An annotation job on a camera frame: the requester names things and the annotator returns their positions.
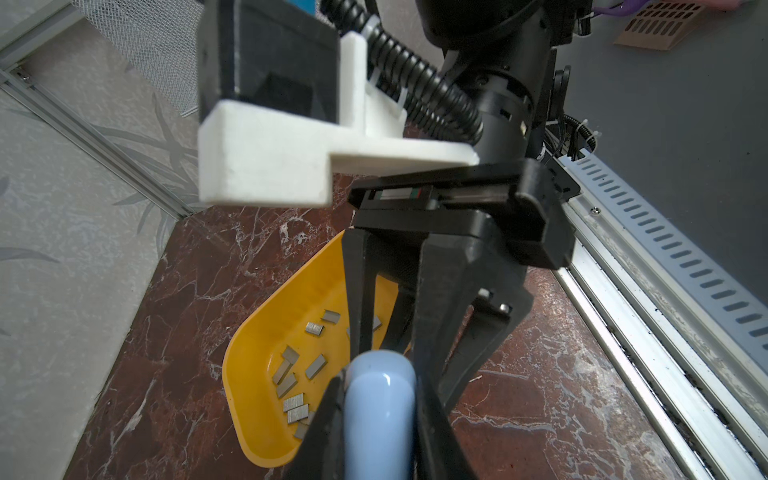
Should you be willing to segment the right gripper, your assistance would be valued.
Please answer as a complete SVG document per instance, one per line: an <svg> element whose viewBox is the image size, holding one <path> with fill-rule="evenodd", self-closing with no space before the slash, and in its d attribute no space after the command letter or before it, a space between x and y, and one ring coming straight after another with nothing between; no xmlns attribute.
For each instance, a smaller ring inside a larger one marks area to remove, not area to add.
<svg viewBox="0 0 768 480"><path fill-rule="evenodd" d="M580 192L563 167L530 158L354 182L348 201L360 229L342 238L350 362L373 349L377 277L394 272L392 246L367 230L408 242L431 234L420 253L413 362L451 412L530 312L526 266L570 264L575 235L563 205ZM479 239L494 236L503 244Z"/></svg>

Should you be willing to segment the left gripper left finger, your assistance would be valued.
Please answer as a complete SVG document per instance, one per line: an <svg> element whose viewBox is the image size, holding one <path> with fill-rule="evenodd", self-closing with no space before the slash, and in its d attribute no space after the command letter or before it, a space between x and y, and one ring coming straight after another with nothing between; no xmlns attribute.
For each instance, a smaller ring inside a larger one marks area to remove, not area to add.
<svg viewBox="0 0 768 480"><path fill-rule="evenodd" d="M344 377L328 384L320 405L283 479L344 479Z"/></svg>

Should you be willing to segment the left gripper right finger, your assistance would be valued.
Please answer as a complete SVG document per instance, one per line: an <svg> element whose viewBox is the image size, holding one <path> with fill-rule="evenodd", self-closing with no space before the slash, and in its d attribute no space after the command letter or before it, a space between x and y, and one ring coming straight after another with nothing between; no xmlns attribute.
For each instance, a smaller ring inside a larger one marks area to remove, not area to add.
<svg viewBox="0 0 768 480"><path fill-rule="evenodd" d="M477 479L431 382L424 376L417 377L415 438L416 479Z"/></svg>

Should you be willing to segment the blue mini stapler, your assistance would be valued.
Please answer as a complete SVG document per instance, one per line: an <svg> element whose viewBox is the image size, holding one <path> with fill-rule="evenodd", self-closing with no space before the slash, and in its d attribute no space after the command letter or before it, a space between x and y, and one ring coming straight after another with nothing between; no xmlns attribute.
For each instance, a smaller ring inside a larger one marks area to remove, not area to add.
<svg viewBox="0 0 768 480"><path fill-rule="evenodd" d="M344 378L346 479L410 479L414 463L416 375L402 354L357 356Z"/></svg>

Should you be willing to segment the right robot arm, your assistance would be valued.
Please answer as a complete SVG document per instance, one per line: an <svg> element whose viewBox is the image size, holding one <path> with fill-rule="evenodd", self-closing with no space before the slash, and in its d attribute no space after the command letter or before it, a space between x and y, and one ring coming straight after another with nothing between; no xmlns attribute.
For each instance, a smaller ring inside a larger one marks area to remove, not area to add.
<svg viewBox="0 0 768 480"><path fill-rule="evenodd" d="M364 37L376 86L405 89L413 124L479 158L475 166L354 183L348 200L356 215L341 240L351 355L372 346L377 279L395 282L382 345L411 351L416 374L445 410L529 313L527 270L571 262L565 194L538 155L567 90L556 49L590 7L421 1L425 34L445 55L436 68L358 3L320 5L339 31Z"/></svg>

